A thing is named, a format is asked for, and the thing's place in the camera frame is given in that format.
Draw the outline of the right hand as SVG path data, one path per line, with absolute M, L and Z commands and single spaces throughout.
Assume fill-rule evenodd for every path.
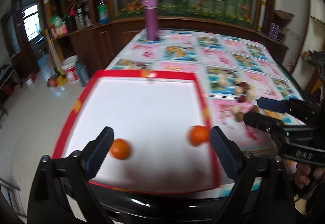
M 309 185 L 311 176 L 324 182 L 324 167 L 319 167 L 315 169 L 314 173 L 311 173 L 311 167 L 307 164 L 297 163 L 288 159 L 283 161 L 288 175 L 294 177 L 295 183 L 300 189 Z

